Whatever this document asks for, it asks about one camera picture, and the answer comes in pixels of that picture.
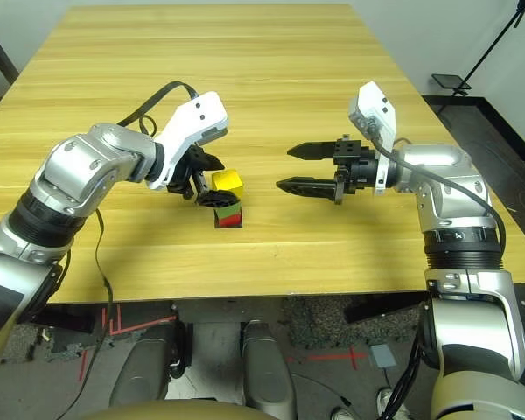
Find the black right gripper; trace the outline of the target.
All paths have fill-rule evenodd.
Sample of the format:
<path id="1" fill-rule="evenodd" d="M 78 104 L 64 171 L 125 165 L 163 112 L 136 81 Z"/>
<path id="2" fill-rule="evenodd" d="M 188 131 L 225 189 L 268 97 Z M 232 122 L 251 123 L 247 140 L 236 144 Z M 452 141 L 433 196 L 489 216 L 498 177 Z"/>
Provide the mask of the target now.
<path id="1" fill-rule="evenodd" d="M 374 187 L 377 157 L 374 149 L 362 146 L 361 141 L 343 135 L 336 142 L 305 142 L 289 150 L 289 156 L 303 160 L 332 159 L 337 165 L 333 180 L 313 177 L 291 177 L 276 182 L 286 193 L 334 201 L 339 205 L 345 194 Z"/>

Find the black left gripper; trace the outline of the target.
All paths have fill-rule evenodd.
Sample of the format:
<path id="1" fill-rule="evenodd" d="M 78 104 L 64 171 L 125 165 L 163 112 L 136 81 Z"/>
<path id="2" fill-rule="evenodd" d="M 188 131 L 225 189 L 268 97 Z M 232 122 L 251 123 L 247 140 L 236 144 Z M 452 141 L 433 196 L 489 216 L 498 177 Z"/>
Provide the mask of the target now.
<path id="1" fill-rule="evenodd" d="M 199 146 L 190 146 L 177 162 L 166 186 L 167 192 L 179 194 L 189 200 L 193 196 L 191 178 L 195 172 L 224 169 L 224 164 L 216 156 L 205 153 Z M 239 201 L 233 192 L 226 190 L 207 190 L 201 192 L 196 199 L 197 204 L 203 207 L 229 207 Z"/>

